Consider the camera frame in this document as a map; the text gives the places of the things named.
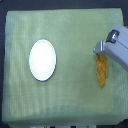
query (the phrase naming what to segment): tabletop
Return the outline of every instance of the tabletop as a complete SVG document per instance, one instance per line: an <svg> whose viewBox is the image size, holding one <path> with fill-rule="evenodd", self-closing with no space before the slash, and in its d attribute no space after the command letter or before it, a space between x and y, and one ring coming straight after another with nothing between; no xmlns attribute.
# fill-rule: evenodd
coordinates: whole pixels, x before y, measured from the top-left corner
<svg viewBox="0 0 128 128"><path fill-rule="evenodd" d="M0 0L0 126L8 128L2 120L2 98L5 54L5 22L9 10L53 10L53 9L89 9L121 8L124 25L128 26L128 1L126 0Z"/></svg>

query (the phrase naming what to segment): green fabric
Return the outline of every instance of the green fabric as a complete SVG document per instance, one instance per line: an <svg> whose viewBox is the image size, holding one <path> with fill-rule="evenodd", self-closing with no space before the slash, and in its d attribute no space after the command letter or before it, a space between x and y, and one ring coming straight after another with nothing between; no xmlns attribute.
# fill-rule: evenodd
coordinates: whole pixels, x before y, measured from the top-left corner
<svg viewBox="0 0 128 128"><path fill-rule="evenodd" d="M3 121L10 126L115 124L128 115L127 73L108 58L100 89L93 47L120 9L9 11L6 18ZM54 74L37 81L29 69L34 43L47 39L57 55Z"/></svg>

